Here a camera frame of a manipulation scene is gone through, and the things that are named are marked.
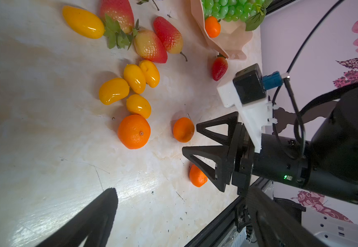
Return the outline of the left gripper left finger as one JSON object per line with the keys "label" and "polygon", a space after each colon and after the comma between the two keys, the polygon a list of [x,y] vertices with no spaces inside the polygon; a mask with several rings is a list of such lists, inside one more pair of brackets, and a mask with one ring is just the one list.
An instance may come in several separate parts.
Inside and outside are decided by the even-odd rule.
{"label": "left gripper left finger", "polygon": [[106,246],[118,208],[115,188],[109,188],[95,198],[57,232],[41,242],[39,247]]}

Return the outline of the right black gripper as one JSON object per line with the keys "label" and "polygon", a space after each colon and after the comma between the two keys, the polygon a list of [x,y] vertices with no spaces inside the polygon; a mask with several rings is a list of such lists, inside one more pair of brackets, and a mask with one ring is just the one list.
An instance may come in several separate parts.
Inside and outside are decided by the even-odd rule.
{"label": "right black gripper", "polygon": [[239,113],[232,112],[196,125],[198,133],[221,145],[230,145],[232,140],[230,149],[234,151],[234,161],[229,159],[228,146],[183,147],[182,153],[219,191],[225,192],[231,180],[237,187],[237,195],[246,196],[251,185],[255,146],[238,118]]}

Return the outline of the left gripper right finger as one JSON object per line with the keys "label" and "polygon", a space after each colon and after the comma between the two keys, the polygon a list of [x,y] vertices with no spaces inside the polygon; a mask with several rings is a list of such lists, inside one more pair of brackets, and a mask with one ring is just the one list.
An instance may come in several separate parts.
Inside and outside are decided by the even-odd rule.
{"label": "left gripper right finger", "polygon": [[271,200],[261,189],[251,187],[246,196],[253,230],[260,247],[324,247],[326,244],[314,237],[291,217],[281,206]]}

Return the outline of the large orange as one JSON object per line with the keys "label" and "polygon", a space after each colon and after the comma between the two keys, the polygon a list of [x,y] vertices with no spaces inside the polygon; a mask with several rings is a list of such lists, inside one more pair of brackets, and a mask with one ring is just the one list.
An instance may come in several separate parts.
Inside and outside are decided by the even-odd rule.
{"label": "large orange", "polygon": [[128,149],[140,149],[151,136],[151,127],[141,115],[130,115],[124,118],[118,127],[118,138]]}

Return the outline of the pink leaf-shaped bowl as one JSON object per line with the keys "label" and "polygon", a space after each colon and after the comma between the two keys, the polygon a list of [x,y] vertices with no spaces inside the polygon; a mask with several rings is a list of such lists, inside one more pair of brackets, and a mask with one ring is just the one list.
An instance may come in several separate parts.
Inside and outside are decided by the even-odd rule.
{"label": "pink leaf-shaped bowl", "polygon": [[201,0],[191,0],[191,14],[198,24],[207,44],[229,60],[246,60],[244,46],[253,37],[252,31],[246,31],[245,23],[224,22],[221,24],[220,35],[211,38],[205,29],[204,11]]}

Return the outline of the green grape bunch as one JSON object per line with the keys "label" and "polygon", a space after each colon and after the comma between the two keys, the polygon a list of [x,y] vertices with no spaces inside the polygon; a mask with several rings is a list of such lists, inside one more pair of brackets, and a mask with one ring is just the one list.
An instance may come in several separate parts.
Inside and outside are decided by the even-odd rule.
{"label": "green grape bunch", "polygon": [[263,22],[267,8],[273,1],[268,0],[205,0],[201,1],[204,19],[210,16],[218,21],[236,22],[246,24],[246,31],[254,31]]}

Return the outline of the small orange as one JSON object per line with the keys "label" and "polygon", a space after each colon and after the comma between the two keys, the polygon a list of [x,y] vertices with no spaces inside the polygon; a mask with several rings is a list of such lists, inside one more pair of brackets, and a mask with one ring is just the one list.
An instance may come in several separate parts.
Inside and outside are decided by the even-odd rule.
{"label": "small orange", "polygon": [[221,32],[221,25],[219,20],[214,16],[209,16],[205,20],[205,30],[210,38],[218,37]]}

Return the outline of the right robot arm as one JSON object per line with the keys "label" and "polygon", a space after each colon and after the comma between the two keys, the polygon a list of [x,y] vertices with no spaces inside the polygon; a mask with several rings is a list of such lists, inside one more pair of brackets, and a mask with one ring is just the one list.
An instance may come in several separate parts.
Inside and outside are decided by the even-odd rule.
{"label": "right robot arm", "polygon": [[254,175],[358,205],[358,83],[315,98],[300,114],[329,102],[336,106],[309,142],[263,134],[256,151],[233,112],[197,125],[217,145],[182,153],[219,191],[232,184],[245,197]]}

